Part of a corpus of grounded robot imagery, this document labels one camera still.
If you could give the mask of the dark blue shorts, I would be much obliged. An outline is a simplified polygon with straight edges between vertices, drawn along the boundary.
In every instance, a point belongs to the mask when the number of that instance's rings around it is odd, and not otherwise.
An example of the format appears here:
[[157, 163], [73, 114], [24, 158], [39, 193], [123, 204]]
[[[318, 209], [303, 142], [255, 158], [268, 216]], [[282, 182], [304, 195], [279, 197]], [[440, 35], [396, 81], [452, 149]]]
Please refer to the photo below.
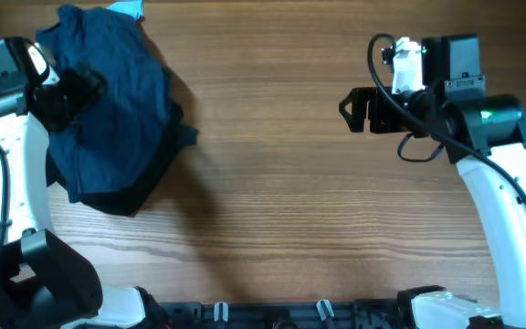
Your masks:
[[134, 18], [103, 7], [63, 5], [58, 23], [37, 32], [61, 70], [85, 63], [105, 78], [105, 94], [52, 133], [49, 153], [72, 203], [115, 193], [146, 171], [172, 120], [169, 75], [144, 44]]

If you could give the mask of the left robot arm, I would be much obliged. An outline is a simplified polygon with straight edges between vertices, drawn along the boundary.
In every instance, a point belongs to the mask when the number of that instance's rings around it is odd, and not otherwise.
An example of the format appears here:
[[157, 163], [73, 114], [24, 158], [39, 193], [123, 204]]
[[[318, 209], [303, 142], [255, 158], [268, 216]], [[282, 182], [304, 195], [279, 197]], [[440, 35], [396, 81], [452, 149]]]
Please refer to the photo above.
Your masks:
[[0, 327], [153, 328], [161, 308], [142, 288], [100, 282], [54, 232], [47, 201], [49, 135], [100, 98], [86, 64], [56, 71], [38, 44], [0, 40]]

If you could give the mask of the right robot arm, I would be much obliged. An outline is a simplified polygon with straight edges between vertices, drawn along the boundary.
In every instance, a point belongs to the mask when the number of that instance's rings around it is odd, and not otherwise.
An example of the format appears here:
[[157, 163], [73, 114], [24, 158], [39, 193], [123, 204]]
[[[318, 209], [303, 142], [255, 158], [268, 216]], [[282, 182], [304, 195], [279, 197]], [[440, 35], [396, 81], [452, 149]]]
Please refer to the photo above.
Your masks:
[[397, 318], [408, 328], [526, 328], [526, 111], [513, 95], [490, 96], [474, 34], [414, 41], [380, 33], [393, 81], [375, 79], [340, 102], [350, 131], [431, 138], [466, 185], [483, 227], [499, 285], [488, 307], [429, 286], [400, 292]]

